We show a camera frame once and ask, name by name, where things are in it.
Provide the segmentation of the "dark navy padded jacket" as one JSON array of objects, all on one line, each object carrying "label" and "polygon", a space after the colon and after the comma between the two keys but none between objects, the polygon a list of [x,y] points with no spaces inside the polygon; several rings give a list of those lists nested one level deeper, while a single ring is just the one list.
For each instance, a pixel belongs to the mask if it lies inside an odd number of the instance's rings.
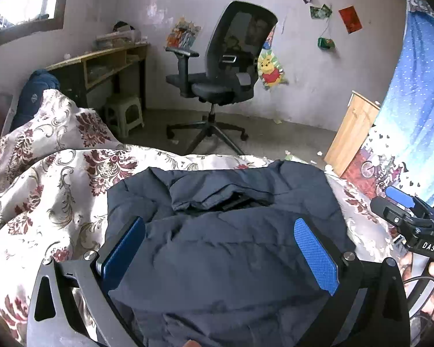
[{"label": "dark navy padded jacket", "polygon": [[294,346],[328,299],[294,239],[309,218],[354,248],[324,172],[146,170],[107,193],[107,235],[140,217],[146,235],[110,296],[146,346]]}]

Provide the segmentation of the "blue patterned curtain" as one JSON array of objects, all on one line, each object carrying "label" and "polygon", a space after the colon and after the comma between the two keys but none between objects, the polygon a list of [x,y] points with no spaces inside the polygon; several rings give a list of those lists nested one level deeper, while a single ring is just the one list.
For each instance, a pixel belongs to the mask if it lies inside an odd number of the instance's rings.
[{"label": "blue patterned curtain", "polygon": [[397,187],[434,204],[434,11],[423,0],[407,0],[387,95],[343,178],[369,199]]}]

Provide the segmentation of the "wooden cabinet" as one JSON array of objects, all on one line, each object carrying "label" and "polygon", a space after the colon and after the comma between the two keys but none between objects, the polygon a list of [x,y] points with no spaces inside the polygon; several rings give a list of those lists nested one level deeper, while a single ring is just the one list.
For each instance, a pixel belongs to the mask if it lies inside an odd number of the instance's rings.
[{"label": "wooden cabinet", "polygon": [[325,163],[341,176],[365,141],[379,113],[379,105],[352,91],[339,130],[325,155]]}]

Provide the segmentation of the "floral white red bedspread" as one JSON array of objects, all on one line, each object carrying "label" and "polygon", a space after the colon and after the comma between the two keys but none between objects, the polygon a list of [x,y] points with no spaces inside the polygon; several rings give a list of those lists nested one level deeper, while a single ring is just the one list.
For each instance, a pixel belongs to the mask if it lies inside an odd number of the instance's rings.
[{"label": "floral white red bedspread", "polygon": [[261,168],[265,158],[180,157],[122,145],[93,110],[55,90],[30,122],[1,140],[0,318],[23,346],[49,346],[51,327],[28,331],[43,259],[76,259],[104,240],[107,192],[148,167],[186,171]]}]

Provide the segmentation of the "Winnie the Pooh poster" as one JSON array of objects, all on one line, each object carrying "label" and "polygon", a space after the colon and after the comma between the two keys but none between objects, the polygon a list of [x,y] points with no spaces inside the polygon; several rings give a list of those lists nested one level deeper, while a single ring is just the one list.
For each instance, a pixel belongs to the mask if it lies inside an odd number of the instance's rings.
[{"label": "Winnie the Pooh poster", "polygon": [[284,69],[272,49],[262,50],[258,58],[257,68],[264,89],[271,89],[280,84],[288,84]]}]

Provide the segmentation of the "grey plastic stool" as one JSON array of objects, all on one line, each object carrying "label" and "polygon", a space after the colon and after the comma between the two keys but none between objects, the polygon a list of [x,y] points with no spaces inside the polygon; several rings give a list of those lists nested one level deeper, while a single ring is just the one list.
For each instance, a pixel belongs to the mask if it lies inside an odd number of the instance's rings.
[{"label": "grey plastic stool", "polygon": [[144,127],[140,98],[133,95],[113,96],[105,103],[106,124],[122,138],[128,138],[129,132]]}]

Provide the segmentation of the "black mesh office chair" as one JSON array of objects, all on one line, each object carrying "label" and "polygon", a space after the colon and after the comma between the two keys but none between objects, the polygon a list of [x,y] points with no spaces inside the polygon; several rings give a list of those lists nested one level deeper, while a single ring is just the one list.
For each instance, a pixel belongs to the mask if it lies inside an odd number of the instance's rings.
[{"label": "black mesh office chair", "polygon": [[219,19],[205,54],[205,72],[189,72],[189,59],[199,53],[185,47],[168,46],[178,61],[178,73],[169,74],[166,83],[180,91],[186,99],[196,98],[211,106],[208,115],[200,121],[166,126],[168,139],[175,137],[176,130],[195,129],[196,138],[186,150],[191,154],[207,137],[217,136],[236,154],[243,151],[225,133],[240,133],[246,141],[246,130],[237,125],[216,121],[215,108],[240,104],[254,97],[255,83],[259,79],[258,58],[270,32],[277,24],[277,17],[270,10],[250,2],[231,2]]}]

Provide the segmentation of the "dark wooden desk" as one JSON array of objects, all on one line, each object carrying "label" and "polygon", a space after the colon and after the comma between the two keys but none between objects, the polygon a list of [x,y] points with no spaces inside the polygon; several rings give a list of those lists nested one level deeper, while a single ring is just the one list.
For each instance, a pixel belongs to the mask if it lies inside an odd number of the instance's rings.
[{"label": "dark wooden desk", "polygon": [[64,60],[46,67],[46,71],[60,82],[62,93],[77,104],[88,108],[88,93],[110,81],[112,91],[122,90],[121,73],[129,67],[136,67],[135,85],[142,110],[146,109],[146,58],[149,45],[129,44],[112,49],[104,49]]}]

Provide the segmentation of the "green wall hanging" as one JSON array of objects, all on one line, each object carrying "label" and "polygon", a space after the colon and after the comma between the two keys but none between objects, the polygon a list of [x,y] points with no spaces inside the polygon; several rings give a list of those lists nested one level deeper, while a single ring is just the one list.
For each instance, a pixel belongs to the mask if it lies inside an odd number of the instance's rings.
[{"label": "green wall hanging", "polygon": [[334,50],[336,48],[335,42],[330,38],[320,37],[317,40],[317,47],[321,50]]}]

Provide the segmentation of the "red paper on wall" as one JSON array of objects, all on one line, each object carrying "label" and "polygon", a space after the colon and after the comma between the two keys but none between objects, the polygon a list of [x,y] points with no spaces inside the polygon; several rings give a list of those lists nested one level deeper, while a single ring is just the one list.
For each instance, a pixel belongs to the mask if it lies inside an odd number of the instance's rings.
[{"label": "red paper on wall", "polygon": [[348,34],[352,34],[362,29],[362,24],[353,5],[340,9],[339,15],[343,20]]}]

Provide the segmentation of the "photos on wall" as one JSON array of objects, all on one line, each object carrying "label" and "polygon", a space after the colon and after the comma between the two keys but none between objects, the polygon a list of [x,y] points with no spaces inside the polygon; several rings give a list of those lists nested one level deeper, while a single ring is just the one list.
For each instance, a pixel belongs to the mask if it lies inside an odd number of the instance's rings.
[{"label": "photos on wall", "polygon": [[313,5],[313,0],[303,0],[303,2],[310,6],[310,18],[313,20],[327,20],[332,15],[332,9],[325,4],[318,7]]}]

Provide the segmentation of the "cartoon poster on wall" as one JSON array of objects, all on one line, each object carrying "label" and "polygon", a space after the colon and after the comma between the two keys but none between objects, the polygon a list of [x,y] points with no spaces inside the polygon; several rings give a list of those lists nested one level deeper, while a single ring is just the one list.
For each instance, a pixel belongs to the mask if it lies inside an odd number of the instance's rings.
[{"label": "cartoon poster on wall", "polygon": [[181,17],[168,35],[166,46],[191,49],[200,32],[201,26]]}]

